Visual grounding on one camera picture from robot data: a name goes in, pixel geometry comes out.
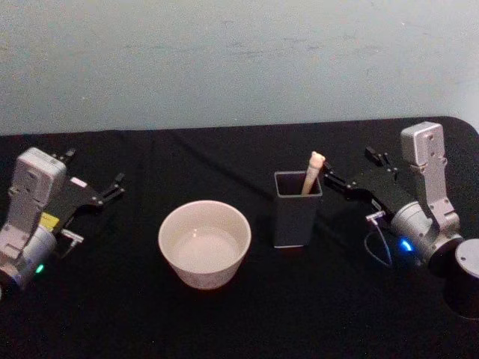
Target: light blue wall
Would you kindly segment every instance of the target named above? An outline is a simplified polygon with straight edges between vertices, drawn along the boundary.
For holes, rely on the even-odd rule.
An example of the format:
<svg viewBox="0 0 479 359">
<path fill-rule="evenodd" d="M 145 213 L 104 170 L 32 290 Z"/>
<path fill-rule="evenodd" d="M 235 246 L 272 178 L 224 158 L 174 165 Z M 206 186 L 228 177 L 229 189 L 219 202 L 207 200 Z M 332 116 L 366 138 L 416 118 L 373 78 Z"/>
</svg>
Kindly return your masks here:
<svg viewBox="0 0 479 359">
<path fill-rule="evenodd" d="M 452 115 L 478 1 L 3 0 L 1 133 Z"/>
</svg>

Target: cable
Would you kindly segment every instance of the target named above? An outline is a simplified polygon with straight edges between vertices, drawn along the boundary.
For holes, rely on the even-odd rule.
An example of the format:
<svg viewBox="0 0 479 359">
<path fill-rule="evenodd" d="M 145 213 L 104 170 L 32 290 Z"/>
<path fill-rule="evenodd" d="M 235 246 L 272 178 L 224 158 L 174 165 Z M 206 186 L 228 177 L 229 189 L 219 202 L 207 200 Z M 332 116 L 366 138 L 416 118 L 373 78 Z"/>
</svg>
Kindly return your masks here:
<svg viewBox="0 0 479 359">
<path fill-rule="evenodd" d="M 379 228 L 379 225 L 377 223 L 373 223 L 374 226 L 376 227 L 377 231 L 379 232 L 379 235 L 381 236 L 381 240 L 382 240 L 382 243 L 384 244 L 384 248 L 386 249 L 386 253 L 388 255 L 388 261 L 389 263 L 385 262 L 384 260 L 382 260 L 381 258 L 379 258 L 376 254 L 374 254 L 371 249 L 369 248 L 369 246 L 367 245 L 367 240 L 369 239 L 369 237 L 371 237 L 371 235 L 373 235 L 375 233 L 375 231 L 370 231 L 364 238 L 364 249 L 375 259 L 377 260 L 379 263 L 383 264 L 385 267 L 388 267 L 388 268 L 391 268 L 392 267 L 392 258 L 391 258 L 391 252 L 389 250 L 389 246 L 388 246 L 388 243 L 386 242 L 386 239 L 384 238 L 384 235 L 382 234 L 382 231 L 381 231 L 381 228 Z"/>
</svg>

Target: black tablecloth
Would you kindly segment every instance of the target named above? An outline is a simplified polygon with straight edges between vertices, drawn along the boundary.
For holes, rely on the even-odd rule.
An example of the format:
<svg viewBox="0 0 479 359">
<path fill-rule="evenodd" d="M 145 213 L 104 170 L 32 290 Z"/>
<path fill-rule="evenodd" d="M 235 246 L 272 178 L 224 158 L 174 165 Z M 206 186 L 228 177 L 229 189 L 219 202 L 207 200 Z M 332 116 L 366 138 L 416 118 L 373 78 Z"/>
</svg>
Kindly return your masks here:
<svg viewBox="0 0 479 359">
<path fill-rule="evenodd" d="M 14 161 L 31 146 L 76 147 L 70 175 L 100 190 L 123 171 L 127 192 L 75 220 L 84 243 L 1 304 L 0 358 L 477 356 L 479 322 L 447 307 L 442 279 L 365 253 L 369 206 L 323 188 L 311 244 L 272 247 L 275 171 L 305 169 L 317 150 L 350 176 L 368 165 L 368 144 L 403 168 L 400 130 L 423 120 L 444 126 L 448 195 L 461 233 L 479 237 L 479 136 L 450 117 L 1 137 L 1 220 Z M 212 292 L 184 285 L 157 244 L 166 215 L 202 199 L 235 206 L 252 230 L 237 275 Z"/>
</svg>

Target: white bowl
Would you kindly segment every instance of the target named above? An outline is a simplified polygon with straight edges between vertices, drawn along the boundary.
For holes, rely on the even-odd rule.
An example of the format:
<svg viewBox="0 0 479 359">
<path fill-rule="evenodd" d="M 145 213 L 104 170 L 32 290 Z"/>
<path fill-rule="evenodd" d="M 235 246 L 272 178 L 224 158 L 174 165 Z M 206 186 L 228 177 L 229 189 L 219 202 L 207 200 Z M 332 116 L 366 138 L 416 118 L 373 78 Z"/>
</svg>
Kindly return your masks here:
<svg viewBox="0 0 479 359">
<path fill-rule="evenodd" d="M 158 243 L 183 282 L 215 289 L 236 273 L 251 243 L 251 229 L 236 208 L 199 200 L 168 215 L 159 228 Z"/>
</svg>

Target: pen holder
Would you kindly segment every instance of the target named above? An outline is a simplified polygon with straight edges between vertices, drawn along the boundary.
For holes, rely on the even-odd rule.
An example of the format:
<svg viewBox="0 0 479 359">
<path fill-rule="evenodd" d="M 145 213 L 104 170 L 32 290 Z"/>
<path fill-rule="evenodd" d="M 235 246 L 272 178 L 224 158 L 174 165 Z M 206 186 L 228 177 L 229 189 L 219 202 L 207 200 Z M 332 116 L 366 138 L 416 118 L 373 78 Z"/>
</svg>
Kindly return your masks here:
<svg viewBox="0 0 479 359">
<path fill-rule="evenodd" d="M 314 216 L 323 195 L 316 178 L 310 194 L 301 194 L 306 171 L 275 172 L 275 248 L 308 245 Z"/>
</svg>

